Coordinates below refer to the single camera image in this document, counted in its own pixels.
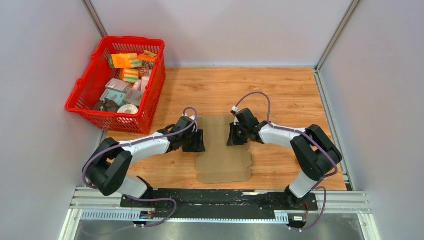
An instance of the robotic arm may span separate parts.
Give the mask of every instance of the robotic arm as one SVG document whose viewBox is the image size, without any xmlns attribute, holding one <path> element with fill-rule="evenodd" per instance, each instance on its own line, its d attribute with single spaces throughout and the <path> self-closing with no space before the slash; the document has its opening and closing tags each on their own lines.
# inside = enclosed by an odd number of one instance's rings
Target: robotic arm
<svg viewBox="0 0 424 240">
<path fill-rule="evenodd" d="M 106 138 L 91 159 L 99 153 L 105 153 L 86 163 L 85 176 L 104 196 L 121 193 L 141 198 L 148 189 L 148 183 L 141 177 L 127 175 L 130 165 L 150 156 L 167 154 L 180 148 L 183 152 L 205 152 L 203 130 L 198 129 L 196 123 L 193 124 L 194 119 L 195 116 L 182 116 L 176 124 L 132 141 L 117 142 L 111 137 Z M 107 151 L 117 145 L 121 147 Z"/>
<path fill-rule="evenodd" d="M 297 208 L 317 183 L 333 169 L 332 163 L 319 150 L 311 148 L 311 142 L 301 133 L 311 137 L 335 164 L 340 163 L 342 154 L 318 125 L 308 128 L 291 128 L 259 123 L 250 109 L 233 108 L 235 121 L 230 123 L 227 146 L 243 145 L 248 140 L 260 144 L 276 144 L 293 149 L 301 171 L 297 178 L 285 189 L 287 205 Z"/>
</svg>

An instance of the striped package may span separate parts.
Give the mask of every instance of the striped package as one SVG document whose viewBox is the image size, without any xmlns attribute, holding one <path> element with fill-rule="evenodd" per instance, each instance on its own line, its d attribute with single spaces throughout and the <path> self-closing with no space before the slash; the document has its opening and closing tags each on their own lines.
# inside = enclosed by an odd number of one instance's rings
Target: striped package
<svg viewBox="0 0 424 240">
<path fill-rule="evenodd" d="M 108 55 L 109 67 L 113 69 L 139 68 L 143 66 L 137 53 L 121 53 Z"/>
<path fill-rule="evenodd" d="M 139 79 L 139 71 L 137 69 L 122 68 L 119 78 L 124 82 L 135 84 Z"/>
</svg>

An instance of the scratched black surface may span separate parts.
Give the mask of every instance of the scratched black surface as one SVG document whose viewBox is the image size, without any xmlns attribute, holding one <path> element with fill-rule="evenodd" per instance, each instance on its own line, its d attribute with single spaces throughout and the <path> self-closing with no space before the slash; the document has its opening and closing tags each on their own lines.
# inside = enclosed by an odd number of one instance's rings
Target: scratched black surface
<svg viewBox="0 0 424 240">
<path fill-rule="evenodd" d="M 243 195 L 254 190 L 214 189 L 167 189 L 160 188 L 150 194 L 150 199 L 172 198 L 177 202 L 173 218 L 196 219 L 274 219 L 275 210 L 292 210 L 284 202 L 284 192 L 268 192 L 258 195 Z M 306 197 L 311 211 L 318 210 L 315 194 Z M 123 208 L 157 207 L 155 217 L 169 215 L 174 204 L 170 201 L 139 202 L 124 197 Z M 296 210 L 305 210 L 301 205 Z"/>
</svg>

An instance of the gray floor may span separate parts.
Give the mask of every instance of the gray floor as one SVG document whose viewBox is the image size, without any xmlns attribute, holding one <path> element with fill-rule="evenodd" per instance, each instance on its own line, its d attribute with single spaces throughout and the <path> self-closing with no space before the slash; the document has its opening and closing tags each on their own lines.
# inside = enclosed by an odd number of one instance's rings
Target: gray floor
<svg viewBox="0 0 424 240">
<path fill-rule="evenodd" d="M 317 215 L 310 214 L 308 225 Z M 82 221 L 79 229 L 91 234 L 104 234 L 131 226 L 125 221 Z M 236 223 L 182 223 L 166 222 L 152 228 L 130 228 L 113 235 L 88 236 L 78 231 L 76 240 L 363 240 L 356 214 L 325 214 L 312 230 L 294 232 L 285 225 Z"/>
</svg>

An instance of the white wall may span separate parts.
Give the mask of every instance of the white wall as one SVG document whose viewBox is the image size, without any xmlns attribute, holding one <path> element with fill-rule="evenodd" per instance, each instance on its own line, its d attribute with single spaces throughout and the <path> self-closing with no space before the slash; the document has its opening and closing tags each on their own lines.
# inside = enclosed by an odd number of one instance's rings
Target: white wall
<svg viewBox="0 0 424 240">
<path fill-rule="evenodd" d="M 384 240 L 422 239 L 424 1 L 363 0 L 322 78 Z"/>
<path fill-rule="evenodd" d="M 165 41 L 167 65 L 312 66 L 351 0 L 92 0 L 109 35 Z"/>
<path fill-rule="evenodd" d="M 0 7 L 0 239 L 56 240 L 100 130 L 65 111 L 100 41 L 79 0 Z"/>
</svg>

